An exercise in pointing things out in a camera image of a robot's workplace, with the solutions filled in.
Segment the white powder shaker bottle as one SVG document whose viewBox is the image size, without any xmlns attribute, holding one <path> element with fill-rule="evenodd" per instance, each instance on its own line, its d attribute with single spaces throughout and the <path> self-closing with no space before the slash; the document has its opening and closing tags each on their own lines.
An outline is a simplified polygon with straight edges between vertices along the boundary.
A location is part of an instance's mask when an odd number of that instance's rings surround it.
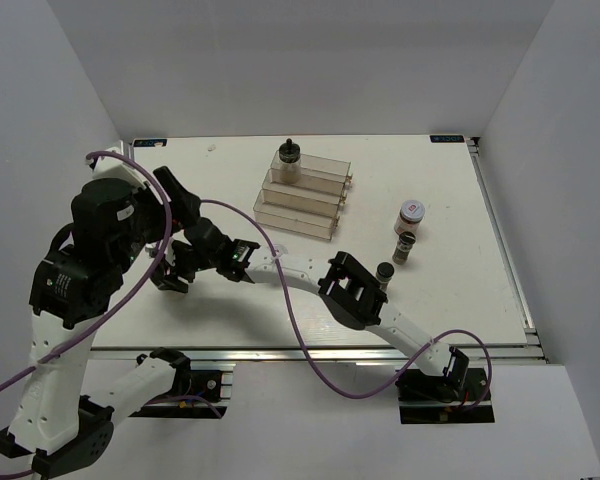
<svg viewBox="0 0 600 480">
<path fill-rule="evenodd" d="M 301 176 L 301 149 L 291 138 L 280 145 L 278 149 L 281 181 L 288 184 L 296 183 Z"/>
</svg>

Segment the black-cap spice bottle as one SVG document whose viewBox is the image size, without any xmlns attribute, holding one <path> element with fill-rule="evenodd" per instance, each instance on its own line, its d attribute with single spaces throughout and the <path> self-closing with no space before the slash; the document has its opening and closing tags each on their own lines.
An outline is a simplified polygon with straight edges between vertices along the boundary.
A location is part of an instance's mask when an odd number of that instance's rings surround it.
<svg viewBox="0 0 600 480">
<path fill-rule="evenodd" d="M 379 282 L 379 288 L 387 291 L 387 287 L 395 274 L 395 268 L 390 262 L 381 262 L 376 267 L 375 277 Z"/>
</svg>

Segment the black-cap pepper grinder bottle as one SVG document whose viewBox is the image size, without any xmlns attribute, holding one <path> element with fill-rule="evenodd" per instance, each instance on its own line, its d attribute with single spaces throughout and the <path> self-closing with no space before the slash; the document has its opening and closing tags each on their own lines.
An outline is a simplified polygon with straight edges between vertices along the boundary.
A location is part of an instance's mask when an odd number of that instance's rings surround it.
<svg viewBox="0 0 600 480">
<path fill-rule="evenodd" d="M 392 261 L 396 265 L 404 265 L 416 243 L 416 236 L 412 232 L 402 232 L 397 239 L 396 247 L 392 255 Z"/>
</svg>

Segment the white-lid brown sauce jar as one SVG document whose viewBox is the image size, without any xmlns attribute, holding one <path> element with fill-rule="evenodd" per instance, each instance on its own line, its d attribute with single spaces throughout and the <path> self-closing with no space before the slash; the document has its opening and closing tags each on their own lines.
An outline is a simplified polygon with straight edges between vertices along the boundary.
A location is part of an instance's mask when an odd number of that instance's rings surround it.
<svg viewBox="0 0 600 480">
<path fill-rule="evenodd" d="M 399 210 L 394 223 L 394 232 L 398 235 L 404 232 L 415 234 L 425 216 L 425 206 L 418 200 L 405 201 Z"/>
</svg>

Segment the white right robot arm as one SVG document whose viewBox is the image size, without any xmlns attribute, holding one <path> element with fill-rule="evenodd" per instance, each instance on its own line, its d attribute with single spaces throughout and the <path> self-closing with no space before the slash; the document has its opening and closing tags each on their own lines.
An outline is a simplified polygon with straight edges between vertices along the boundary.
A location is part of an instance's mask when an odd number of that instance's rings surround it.
<svg viewBox="0 0 600 480">
<path fill-rule="evenodd" d="M 441 344 L 394 305 L 379 280 L 351 254 L 340 251 L 324 260 L 306 258 L 232 239 L 204 218 L 184 230 L 185 241 L 171 240 L 150 276 L 160 290 L 186 294 L 196 275 L 207 270 L 232 282 L 278 284 L 288 310 L 291 288 L 319 297 L 332 318 L 354 331 L 385 340 L 432 377 L 433 390 L 452 399 L 468 385 L 468 357 Z"/>
</svg>

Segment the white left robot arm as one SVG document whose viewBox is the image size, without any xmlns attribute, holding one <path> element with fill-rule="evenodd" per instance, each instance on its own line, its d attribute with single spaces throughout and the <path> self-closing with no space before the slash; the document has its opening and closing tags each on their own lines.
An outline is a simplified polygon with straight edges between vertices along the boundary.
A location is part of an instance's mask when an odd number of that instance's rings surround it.
<svg viewBox="0 0 600 480">
<path fill-rule="evenodd" d="M 170 237 L 195 224 L 199 207 L 166 167 L 134 173 L 117 166 L 73 199 L 70 223 L 34 274 L 25 388 L 14 419 L 0 430 L 0 454 L 30 457 L 34 473 L 54 479 L 93 465 L 115 427 L 146 404 L 189 392 L 189 358 L 167 348 L 101 392 L 83 394 L 82 385 L 95 333 L 119 309 L 112 296 L 125 273 L 150 244 L 150 271 L 159 272 Z"/>
</svg>

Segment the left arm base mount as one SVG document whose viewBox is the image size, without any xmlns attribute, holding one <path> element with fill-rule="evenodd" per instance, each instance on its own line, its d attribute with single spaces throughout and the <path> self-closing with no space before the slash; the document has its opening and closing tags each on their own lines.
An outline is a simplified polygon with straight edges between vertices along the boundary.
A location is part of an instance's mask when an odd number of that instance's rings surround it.
<svg viewBox="0 0 600 480">
<path fill-rule="evenodd" d="M 226 398 L 222 393 L 224 372 L 218 369 L 196 369 L 184 353 L 159 348 L 149 355 L 136 358 L 140 366 L 146 359 L 159 359 L 175 368 L 172 388 L 158 396 L 161 403 L 151 403 L 134 412 L 132 417 L 154 419 L 220 419 L 227 407 L 220 403 Z"/>
</svg>

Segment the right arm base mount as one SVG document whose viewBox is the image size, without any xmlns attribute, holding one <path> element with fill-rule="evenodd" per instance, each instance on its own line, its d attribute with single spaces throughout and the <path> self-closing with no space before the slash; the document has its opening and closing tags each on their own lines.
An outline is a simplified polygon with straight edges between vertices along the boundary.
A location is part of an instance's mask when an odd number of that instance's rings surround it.
<svg viewBox="0 0 600 480">
<path fill-rule="evenodd" d="M 395 383 L 402 425 L 492 424 L 495 414 L 488 391 L 480 404 L 472 405 L 485 393 L 487 373 L 470 368 L 459 393 L 438 377 L 408 370 Z"/>
</svg>

